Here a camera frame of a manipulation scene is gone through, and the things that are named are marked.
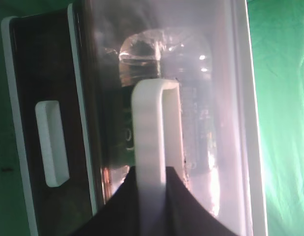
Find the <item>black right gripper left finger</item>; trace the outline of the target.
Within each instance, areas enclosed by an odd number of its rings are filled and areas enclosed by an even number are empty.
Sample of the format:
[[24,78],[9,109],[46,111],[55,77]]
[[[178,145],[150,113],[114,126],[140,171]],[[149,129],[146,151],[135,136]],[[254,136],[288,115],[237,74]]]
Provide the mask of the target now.
[[124,182],[108,202],[72,236],[138,236],[138,188],[136,168],[131,167]]

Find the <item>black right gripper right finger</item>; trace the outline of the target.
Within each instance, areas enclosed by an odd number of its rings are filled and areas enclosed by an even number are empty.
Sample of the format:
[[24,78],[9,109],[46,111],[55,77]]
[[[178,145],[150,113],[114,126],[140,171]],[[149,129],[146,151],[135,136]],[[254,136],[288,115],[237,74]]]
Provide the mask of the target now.
[[166,236],[235,236],[191,194],[173,167],[166,167]]

